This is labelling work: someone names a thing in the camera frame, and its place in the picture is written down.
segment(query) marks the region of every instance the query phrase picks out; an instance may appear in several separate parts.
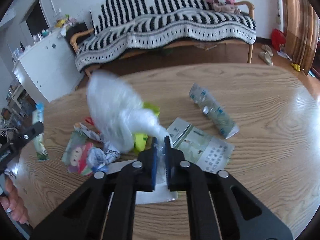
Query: finger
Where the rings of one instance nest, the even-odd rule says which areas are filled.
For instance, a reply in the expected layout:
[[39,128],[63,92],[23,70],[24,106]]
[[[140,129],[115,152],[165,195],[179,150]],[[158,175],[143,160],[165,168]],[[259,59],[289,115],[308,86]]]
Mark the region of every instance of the finger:
[[13,188],[15,188],[15,186],[13,185],[11,179],[7,176],[5,178],[5,190],[10,194]]
[[13,211],[16,208],[16,206],[18,204],[18,199],[19,199],[18,190],[15,187],[13,188],[11,193],[9,194],[8,199],[10,201],[9,208]]
[[6,197],[0,197],[1,205],[3,206],[4,210],[7,210],[10,206],[10,201]]
[[19,221],[19,219],[22,217],[23,210],[23,201],[22,198],[19,197],[17,207],[11,212],[12,219],[15,221]]
[[25,224],[28,221],[28,211],[26,208],[23,209],[23,214],[19,219],[20,224]]

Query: curtain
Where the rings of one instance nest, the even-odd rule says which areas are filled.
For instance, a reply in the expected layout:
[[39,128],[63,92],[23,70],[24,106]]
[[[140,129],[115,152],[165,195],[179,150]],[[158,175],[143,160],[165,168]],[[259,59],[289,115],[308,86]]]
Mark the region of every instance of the curtain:
[[316,53],[319,18],[308,0],[283,0],[284,51],[308,75]]

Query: wood grain surface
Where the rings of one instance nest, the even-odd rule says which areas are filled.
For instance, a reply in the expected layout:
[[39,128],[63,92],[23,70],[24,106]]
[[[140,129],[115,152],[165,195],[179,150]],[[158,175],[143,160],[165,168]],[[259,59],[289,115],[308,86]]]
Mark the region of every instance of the wood grain surface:
[[[179,116],[220,137],[188,98],[194,82],[207,87],[240,127],[227,140],[236,147],[226,170],[288,225],[294,237],[309,223],[320,204],[320,112],[291,73],[267,65],[204,64],[122,78],[144,101],[160,106],[164,127]],[[38,162],[32,144],[23,149],[15,184],[31,225],[87,179],[67,173],[61,162],[73,124],[87,116],[85,89],[53,101],[44,112],[50,160]],[[134,239],[189,239],[185,195],[170,203],[137,206],[133,234]]]

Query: white plastic bag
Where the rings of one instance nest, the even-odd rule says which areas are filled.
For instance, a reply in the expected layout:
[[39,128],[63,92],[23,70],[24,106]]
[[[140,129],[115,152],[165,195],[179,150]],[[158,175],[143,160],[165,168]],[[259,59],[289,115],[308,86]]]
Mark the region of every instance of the white plastic bag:
[[87,102],[96,128],[122,153],[133,148],[135,133],[164,141],[169,135],[132,87],[111,73],[96,71],[87,88]]

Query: beige shoe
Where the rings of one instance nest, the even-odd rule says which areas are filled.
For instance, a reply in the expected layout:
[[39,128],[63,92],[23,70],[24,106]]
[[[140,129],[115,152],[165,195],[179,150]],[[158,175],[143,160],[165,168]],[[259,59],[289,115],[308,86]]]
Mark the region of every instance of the beige shoe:
[[267,52],[267,53],[270,55],[270,57],[273,57],[272,49],[271,49],[268,45],[263,45],[261,48],[262,48],[265,52]]
[[259,52],[259,58],[261,58],[267,65],[273,66],[273,62],[269,53],[267,52]]

